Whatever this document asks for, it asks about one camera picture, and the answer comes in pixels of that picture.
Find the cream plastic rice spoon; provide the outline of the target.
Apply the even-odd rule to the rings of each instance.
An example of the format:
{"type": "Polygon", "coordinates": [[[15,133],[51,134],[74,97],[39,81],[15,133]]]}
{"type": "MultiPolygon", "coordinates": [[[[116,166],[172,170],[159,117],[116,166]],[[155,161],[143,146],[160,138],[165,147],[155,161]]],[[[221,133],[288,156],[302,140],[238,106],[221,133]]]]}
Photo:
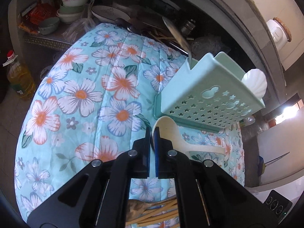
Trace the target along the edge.
{"type": "Polygon", "coordinates": [[[168,116],[159,118],[153,126],[152,138],[156,138],[154,132],[159,128],[159,134],[162,139],[167,139],[172,142],[173,149],[189,155],[190,151],[217,153],[225,155],[225,150],[222,147],[206,146],[189,144],[186,142],[180,132],[177,124],[168,116]]]}

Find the wooden spatula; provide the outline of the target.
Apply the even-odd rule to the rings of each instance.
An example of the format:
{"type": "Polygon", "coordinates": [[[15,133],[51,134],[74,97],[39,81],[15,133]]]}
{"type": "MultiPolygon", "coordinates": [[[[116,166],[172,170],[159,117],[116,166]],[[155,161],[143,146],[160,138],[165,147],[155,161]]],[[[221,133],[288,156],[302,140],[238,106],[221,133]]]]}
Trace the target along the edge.
{"type": "Polygon", "coordinates": [[[146,209],[148,209],[152,205],[152,203],[129,199],[126,209],[126,221],[131,221],[138,218],[146,209]]]}

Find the black induction cooktop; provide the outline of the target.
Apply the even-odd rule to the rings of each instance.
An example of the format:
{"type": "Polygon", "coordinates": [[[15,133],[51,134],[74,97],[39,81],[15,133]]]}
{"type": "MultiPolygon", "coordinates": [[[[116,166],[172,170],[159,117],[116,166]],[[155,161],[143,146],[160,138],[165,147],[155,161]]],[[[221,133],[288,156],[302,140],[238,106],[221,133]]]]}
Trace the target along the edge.
{"type": "Polygon", "coordinates": [[[271,190],[263,204],[275,214],[279,222],[286,216],[293,205],[289,199],[275,190],[271,190]]]}

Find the floral quilted table cloth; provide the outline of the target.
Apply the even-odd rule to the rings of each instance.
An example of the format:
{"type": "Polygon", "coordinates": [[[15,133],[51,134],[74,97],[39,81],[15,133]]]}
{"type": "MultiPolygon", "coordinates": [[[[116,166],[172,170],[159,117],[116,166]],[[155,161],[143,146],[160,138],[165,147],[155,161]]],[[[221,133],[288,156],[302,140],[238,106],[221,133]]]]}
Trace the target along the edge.
{"type": "Polygon", "coordinates": [[[42,80],[23,122],[14,188],[23,220],[94,159],[117,158],[153,125],[180,53],[112,24],[79,39],[42,80]]]}

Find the mint green utensil caddy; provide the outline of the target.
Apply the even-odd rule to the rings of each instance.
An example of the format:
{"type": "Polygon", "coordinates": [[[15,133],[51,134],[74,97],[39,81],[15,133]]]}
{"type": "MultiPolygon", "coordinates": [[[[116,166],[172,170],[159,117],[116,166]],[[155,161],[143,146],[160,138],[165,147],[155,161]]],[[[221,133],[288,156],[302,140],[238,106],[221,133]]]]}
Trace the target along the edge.
{"type": "Polygon", "coordinates": [[[154,117],[215,133],[238,123],[265,108],[241,82],[246,73],[224,52],[185,62],[155,97],[154,117]]]}

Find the white shell-shaped spoon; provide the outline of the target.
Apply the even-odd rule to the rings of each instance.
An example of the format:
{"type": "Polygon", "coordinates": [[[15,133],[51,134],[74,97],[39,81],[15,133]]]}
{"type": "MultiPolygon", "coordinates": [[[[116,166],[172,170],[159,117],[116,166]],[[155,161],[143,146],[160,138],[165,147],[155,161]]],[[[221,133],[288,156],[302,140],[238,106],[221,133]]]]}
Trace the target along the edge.
{"type": "Polygon", "coordinates": [[[265,74],[255,68],[248,71],[242,78],[241,82],[258,98],[261,100],[267,89],[267,80],[265,74]]]}

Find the cooking oil bottle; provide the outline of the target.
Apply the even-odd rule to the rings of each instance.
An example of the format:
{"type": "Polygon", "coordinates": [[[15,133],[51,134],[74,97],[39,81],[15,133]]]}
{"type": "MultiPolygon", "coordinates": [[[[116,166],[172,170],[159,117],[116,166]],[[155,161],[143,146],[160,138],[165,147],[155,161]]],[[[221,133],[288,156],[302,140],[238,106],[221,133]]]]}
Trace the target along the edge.
{"type": "Polygon", "coordinates": [[[31,99],[36,92],[36,85],[25,63],[18,59],[14,50],[7,53],[8,60],[3,64],[7,69],[7,79],[13,90],[24,100],[31,99]]]}

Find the white rice cooker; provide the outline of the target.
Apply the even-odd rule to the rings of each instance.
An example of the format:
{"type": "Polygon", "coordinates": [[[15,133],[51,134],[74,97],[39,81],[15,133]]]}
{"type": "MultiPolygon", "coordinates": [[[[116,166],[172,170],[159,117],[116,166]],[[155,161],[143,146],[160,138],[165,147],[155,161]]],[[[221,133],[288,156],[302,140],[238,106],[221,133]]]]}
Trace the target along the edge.
{"type": "Polygon", "coordinates": [[[292,41],[291,31],[286,24],[278,17],[266,22],[267,27],[272,35],[277,51],[280,51],[287,42],[292,41]]]}

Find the white plate on shelf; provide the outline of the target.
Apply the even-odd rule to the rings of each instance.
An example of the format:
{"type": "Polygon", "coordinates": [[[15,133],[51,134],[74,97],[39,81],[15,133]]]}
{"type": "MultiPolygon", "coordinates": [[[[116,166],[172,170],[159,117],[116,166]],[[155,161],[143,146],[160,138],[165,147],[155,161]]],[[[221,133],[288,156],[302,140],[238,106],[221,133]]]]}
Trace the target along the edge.
{"type": "Polygon", "coordinates": [[[114,23],[116,19],[130,20],[130,16],[125,12],[110,6],[93,6],[91,9],[94,15],[100,22],[114,23]]]}

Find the stack of ceramic bowls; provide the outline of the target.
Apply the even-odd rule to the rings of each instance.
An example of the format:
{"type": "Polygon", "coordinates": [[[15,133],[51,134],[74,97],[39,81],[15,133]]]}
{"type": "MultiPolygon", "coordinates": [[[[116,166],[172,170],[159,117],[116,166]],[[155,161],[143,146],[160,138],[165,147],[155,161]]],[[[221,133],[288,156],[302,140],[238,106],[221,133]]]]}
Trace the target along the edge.
{"type": "Polygon", "coordinates": [[[64,24],[72,24],[81,18],[88,0],[61,0],[57,17],[64,24]]]}

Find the red plastic basket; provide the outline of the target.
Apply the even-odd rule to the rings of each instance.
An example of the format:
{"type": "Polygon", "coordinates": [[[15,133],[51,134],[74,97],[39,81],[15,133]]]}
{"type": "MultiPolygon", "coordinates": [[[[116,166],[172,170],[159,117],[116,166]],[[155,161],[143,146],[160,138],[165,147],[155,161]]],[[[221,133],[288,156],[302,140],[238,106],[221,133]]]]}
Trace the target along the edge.
{"type": "Polygon", "coordinates": [[[39,3],[29,13],[29,20],[34,25],[39,25],[42,21],[56,16],[56,9],[48,3],[39,3]]]}

